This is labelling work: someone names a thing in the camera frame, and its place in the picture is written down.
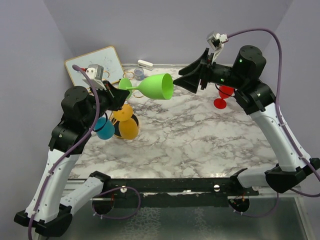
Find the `orange wine glass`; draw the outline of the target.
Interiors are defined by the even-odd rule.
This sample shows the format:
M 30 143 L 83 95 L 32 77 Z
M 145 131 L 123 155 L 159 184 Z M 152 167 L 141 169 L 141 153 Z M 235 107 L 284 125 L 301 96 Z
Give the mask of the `orange wine glass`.
M 133 118 L 134 111 L 129 104 L 124 104 L 121 110 L 113 111 L 113 126 L 115 135 L 124 140 L 133 140 L 139 133 L 139 127 Z

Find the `green wine glass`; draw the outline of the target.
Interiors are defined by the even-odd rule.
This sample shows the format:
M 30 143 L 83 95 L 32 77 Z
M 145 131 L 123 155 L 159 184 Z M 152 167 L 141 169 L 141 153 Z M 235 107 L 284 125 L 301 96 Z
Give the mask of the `green wine glass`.
M 173 79 L 169 73 L 148 76 L 137 86 L 133 86 L 128 78 L 123 78 L 118 88 L 129 91 L 128 97 L 131 96 L 133 90 L 136 90 L 153 100 L 170 100 L 174 93 Z

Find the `red wine glass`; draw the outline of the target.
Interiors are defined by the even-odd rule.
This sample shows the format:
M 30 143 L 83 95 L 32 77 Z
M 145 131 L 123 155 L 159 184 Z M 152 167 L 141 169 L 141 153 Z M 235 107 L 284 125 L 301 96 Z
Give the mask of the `red wine glass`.
M 219 97 L 213 101 L 213 105 L 217 109 L 225 109 L 227 107 L 226 99 L 234 97 L 235 89 L 232 87 L 217 84 L 215 85 L 215 87 L 218 90 Z

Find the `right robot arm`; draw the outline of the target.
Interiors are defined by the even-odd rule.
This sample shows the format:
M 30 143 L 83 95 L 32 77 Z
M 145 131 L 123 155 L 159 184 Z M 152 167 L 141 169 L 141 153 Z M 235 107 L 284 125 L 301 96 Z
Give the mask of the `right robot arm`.
M 233 88 L 236 102 L 259 126 L 277 159 L 271 169 L 244 168 L 233 174 L 230 191 L 240 196 L 250 187 L 270 187 L 284 193 L 306 179 L 313 169 L 319 169 L 319 158 L 312 158 L 300 145 L 295 150 L 297 139 L 286 135 L 291 130 L 278 116 L 276 96 L 259 79 L 267 62 L 261 50 L 252 45 L 242 46 L 231 67 L 210 63 L 210 57 L 206 49 L 200 58 L 178 72 L 180 77 L 173 81 L 174 85 L 191 93 L 204 90 L 208 83 Z

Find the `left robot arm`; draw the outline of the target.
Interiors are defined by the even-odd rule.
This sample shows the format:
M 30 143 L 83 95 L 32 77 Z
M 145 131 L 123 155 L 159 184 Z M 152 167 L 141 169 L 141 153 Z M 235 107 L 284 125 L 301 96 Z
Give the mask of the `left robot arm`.
M 108 81 L 106 89 L 90 95 L 83 86 L 69 88 L 61 102 L 63 115 L 52 130 L 45 170 L 29 206 L 14 222 L 43 237 L 60 237 L 69 228 L 75 213 L 91 198 L 106 197 L 111 190 L 109 176 L 94 173 L 79 189 L 62 197 L 71 170 L 91 137 L 97 120 L 107 110 L 117 111 L 130 92 L 117 89 Z

